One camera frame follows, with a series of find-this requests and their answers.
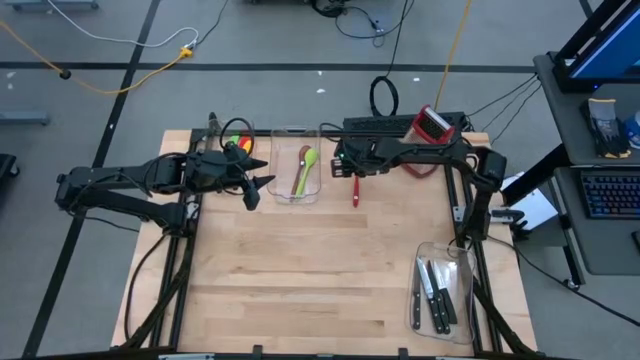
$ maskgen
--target white paper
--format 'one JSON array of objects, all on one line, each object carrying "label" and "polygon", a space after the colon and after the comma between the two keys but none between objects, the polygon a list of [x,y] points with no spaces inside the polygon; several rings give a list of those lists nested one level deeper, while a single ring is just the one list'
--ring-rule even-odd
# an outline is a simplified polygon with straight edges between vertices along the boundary
[{"label": "white paper", "polygon": [[[517,173],[514,176],[504,179],[501,190],[504,190],[517,178],[522,176],[522,174],[524,174],[524,172]],[[544,197],[542,192],[538,189],[533,190],[529,195],[511,206],[510,209],[524,212],[524,218],[522,218],[518,223],[527,221],[527,225],[523,228],[525,230],[533,230],[538,225],[558,215],[558,211],[556,211],[549,200],[547,200],[547,198]]]}]

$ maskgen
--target concrete floor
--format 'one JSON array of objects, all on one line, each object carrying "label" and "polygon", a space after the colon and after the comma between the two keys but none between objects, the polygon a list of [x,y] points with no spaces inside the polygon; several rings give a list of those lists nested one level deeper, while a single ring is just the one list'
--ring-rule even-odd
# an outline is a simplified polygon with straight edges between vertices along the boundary
[{"label": "concrete floor", "polygon": [[[103,0],[99,11],[71,12],[91,31],[113,37],[138,37],[152,0]],[[223,1],[163,0],[151,27],[155,42],[182,26],[207,29]],[[370,9],[383,27],[392,25],[401,1],[354,0]],[[464,8],[464,0],[418,0],[407,17],[398,64],[443,65]],[[133,46],[91,40],[57,15],[15,13],[0,7],[0,18],[26,41],[55,61],[128,63]],[[476,1],[462,35],[457,65],[531,66],[532,57],[558,50],[584,21],[579,0]],[[367,33],[370,28],[351,14],[343,26]],[[145,49],[143,63],[166,63],[191,35],[170,45]],[[339,34],[297,0],[263,0],[251,5],[230,0],[222,22],[196,56],[195,64],[385,64],[395,37],[379,49],[369,40]],[[69,217],[53,203],[55,177],[72,167],[90,165],[114,106],[114,97],[63,82],[51,71],[12,67],[7,62],[36,61],[6,33],[0,32],[0,109],[46,110],[48,127],[5,126],[0,152],[18,156],[22,174],[12,184],[0,211],[0,358],[21,356],[58,254],[69,229]],[[286,71],[272,68],[238,71],[172,70],[131,92],[124,104],[105,166],[138,164],[158,152],[166,129],[202,127],[207,114],[222,119],[243,116],[257,127],[317,126],[366,116],[368,88],[380,72]],[[526,73],[453,72],[439,110],[471,112],[524,81]],[[124,70],[73,70],[74,76],[117,89]],[[135,72],[134,80],[148,70]],[[411,113],[433,102],[442,74],[394,72],[401,96],[399,113]],[[381,111],[389,100],[381,92]],[[492,107],[473,118],[481,129],[498,111]],[[495,136],[515,112],[506,111],[487,129]],[[509,158],[509,172],[526,170],[560,142],[542,91],[534,95],[494,146]],[[132,219],[117,221],[138,226]],[[567,266],[559,248],[546,240],[561,239],[555,223],[534,234],[523,251],[559,278]],[[85,222],[67,277],[39,355],[107,349],[124,293],[135,234]],[[521,269],[538,345],[551,355],[580,359],[638,359],[640,331],[558,287],[523,265]],[[582,291],[629,316],[640,318],[640,278],[587,274]]]}]

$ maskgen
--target wooden table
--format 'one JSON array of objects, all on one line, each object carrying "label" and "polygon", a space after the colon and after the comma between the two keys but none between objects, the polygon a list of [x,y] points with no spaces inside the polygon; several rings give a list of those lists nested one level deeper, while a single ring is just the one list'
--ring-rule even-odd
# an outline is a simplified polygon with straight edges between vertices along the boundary
[{"label": "wooden table", "polygon": [[[167,131],[161,153],[186,151],[189,135]],[[466,137],[478,145],[489,142],[486,134]],[[254,157],[268,161],[269,138],[257,143]],[[333,148],[323,141],[322,190],[315,204],[278,204],[263,189],[258,209],[248,212],[238,197],[204,197],[179,351],[249,353],[261,344],[265,353],[394,355],[406,347],[411,355],[473,354],[471,345],[414,334],[407,320],[418,245],[446,244],[454,237],[443,169],[423,180],[399,168],[363,179],[360,206],[354,209],[353,180],[331,177]],[[268,173],[262,170],[259,174]],[[458,194],[464,203],[461,188]],[[499,197],[494,197],[496,204]],[[490,234],[511,242],[505,225],[492,225]],[[159,236],[156,225],[142,225],[131,272]],[[157,300],[168,243],[138,276],[132,330]],[[513,250],[488,241],[484,249],[496,307],[535,349]],[[124,298],[113,344],[124,340],[123,309]],[[170,305],[161,343],[167,341],[172,316]],[[484,346],[490,349],[482,310],[478,317]]]}]

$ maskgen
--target computer monitor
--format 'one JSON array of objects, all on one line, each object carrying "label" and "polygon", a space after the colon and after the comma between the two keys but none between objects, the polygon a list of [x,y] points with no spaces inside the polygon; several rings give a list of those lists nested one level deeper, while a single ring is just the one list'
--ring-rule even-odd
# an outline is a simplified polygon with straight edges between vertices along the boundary
[{"label": "computer monitor", "polygon": [[640,1],[605,0],[554,55],[563,92],[605,83],[640,83]]}]

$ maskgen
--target knife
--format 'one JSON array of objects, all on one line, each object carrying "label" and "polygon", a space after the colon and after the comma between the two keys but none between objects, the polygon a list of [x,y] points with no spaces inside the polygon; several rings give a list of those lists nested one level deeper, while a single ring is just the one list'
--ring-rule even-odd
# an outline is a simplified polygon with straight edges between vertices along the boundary
[{"label": "knife", "polygon": [[436,275],[436,280],[438,283],[438,289],[442,294],[442,300],[444,301],[444,309],[447,312],[447,316],[449,317],[449,324],[457,324],[458,317],[456,316],[456,310],[453,307],[453,301],[451,301],[451,295],[449,295],[449,289],[445,285],[444,278],[440,273],[440,268],[436,264],[433,265],[433,272]]},{"label": "knife", "polygon": [[435,299],[437,309],[440,312],[440,319],[442,321],[442,325],[444,326],[444,333],[449,334],[451,332],[449,328],[449,316],[447,315],[447,310],[444,307],[444,299],[442,297],[442,293],[438,288],[438,281],[436,280],[436,276],[433,273],[431,260],[427,262],[427,275],[429,276],[429,282],[431,282],[431,284],[433,285],[433,297]]},{"label": "knife", "polygon": [[436,302],[433,287],[431,286],[431,281],[429,280],[429,275],[427,274],[426,265],[420,258],[416,258],[416,263],[418,265],[418,270],[420,271],[420,277],[422,278],[422,286],[424,287],[424,292],[427,294],[427,303],[429,304],[429,308],[431,309],[433,327],[436,329],[437,334],[445,333],[445,326],[442,322],[441,312],[438,308],[438,303]]},{"label": "knife", "polygon": [[418,270],[418,263],[416,263],[416,266],[413,272],[413,287],[411,291],[413,293],[413,302],[411,304],[412,311],[413,311],[413,316],[412,316],[413,323],[411,324],[411,326],[413,327],[414,330],[419,330],[421,303],[420,303],[420,270]]}]

